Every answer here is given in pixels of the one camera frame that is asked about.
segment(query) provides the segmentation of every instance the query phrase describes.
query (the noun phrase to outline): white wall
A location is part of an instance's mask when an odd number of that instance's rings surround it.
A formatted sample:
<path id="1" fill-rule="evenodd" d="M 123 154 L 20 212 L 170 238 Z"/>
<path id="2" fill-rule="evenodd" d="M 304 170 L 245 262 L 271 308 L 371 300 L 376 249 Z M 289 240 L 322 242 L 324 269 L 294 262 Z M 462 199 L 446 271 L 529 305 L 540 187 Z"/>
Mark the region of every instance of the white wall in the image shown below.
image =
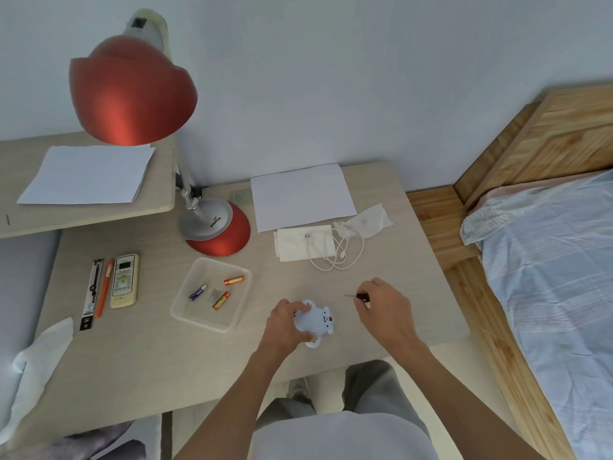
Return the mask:
<path id="1" fill-rule="evenodd" d="M 0 427 L 21 377 L 11 364 L 34 338 L 58 240 L 59 231 L 0 240 Z"/>
<path id="2" fill-rule="evenodd" d="M 613 72 L 613 0 L 0 0 L 0 139 L 78 130 L 70 58 L 141 6 L 199 90 L 206 184 L 375 159 L 449 184 L 543 88 Z"/>

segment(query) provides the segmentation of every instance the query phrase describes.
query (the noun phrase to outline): wooden bed frame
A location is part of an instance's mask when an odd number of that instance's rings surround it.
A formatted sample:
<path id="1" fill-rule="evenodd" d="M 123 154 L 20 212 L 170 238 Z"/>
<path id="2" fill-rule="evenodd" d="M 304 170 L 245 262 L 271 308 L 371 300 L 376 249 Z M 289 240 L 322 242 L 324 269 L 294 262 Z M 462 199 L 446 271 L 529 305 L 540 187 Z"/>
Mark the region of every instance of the wooden bed frame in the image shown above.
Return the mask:
<path id="1" fill-rule="evenodd" d="M 491 189 L 611 167 L 613 85 L 561 89 L 526 105 L 455 185 L 407 194 L 522 436 L 549 459 L 576 457 L 459 228 Z"/>

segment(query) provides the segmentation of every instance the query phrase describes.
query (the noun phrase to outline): white toy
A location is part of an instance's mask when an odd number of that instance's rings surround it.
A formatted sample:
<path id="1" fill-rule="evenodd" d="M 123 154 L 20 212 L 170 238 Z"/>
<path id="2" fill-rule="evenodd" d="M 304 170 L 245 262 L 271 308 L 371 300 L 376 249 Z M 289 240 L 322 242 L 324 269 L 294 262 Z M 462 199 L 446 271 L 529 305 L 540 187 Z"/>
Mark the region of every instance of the white toy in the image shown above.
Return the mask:
<path id="1" fill-rule="evenodd" d="M 303 304 L 311 305 L 311 309 L 306 313 L 303 311 L 296 311 L 294 313 L 294 324 L 299 331 L 310 331 L 317 336 L 315 342 L 305 342 L 310 348 L 315 348 L 321 342 L 321 336 L 326 332 L 332 334 L 334 332 L 334 325 L 332 324 L 332 314 L 328 307 L 318 309 L 317 305 L 311 300 L 303 300 Z"/>

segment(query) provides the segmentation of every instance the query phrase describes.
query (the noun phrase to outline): mattress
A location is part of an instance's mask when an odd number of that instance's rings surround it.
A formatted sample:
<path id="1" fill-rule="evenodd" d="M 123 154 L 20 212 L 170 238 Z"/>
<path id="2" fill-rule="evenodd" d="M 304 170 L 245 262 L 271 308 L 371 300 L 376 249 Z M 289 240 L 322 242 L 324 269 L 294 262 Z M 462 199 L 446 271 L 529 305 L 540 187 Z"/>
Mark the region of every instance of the mattress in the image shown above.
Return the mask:
<path id="1" fill-rule="evenodd" d="M 487 281 L 581 460 L 613 458 L 613 170 L 486 200 Z"/>

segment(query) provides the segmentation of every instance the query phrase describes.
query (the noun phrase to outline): forearm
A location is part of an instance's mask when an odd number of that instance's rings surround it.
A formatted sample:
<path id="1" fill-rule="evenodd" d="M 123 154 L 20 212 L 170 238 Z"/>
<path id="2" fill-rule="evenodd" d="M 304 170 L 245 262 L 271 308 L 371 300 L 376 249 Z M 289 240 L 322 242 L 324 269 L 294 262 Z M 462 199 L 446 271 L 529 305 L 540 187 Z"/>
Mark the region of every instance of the forearm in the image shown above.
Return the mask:
<path id="1" fill-rule="evenodd" d="M 261 348 L 175 460 L 245 460 L 264 394 L 281 362 Z"/>
<path id="2" fill-rule="evenodd" d="M 526 441 L 453 376 L 427 346 L 405 346 L 393 355 L 411 376 L 466 460 L 543 460 Z"/>

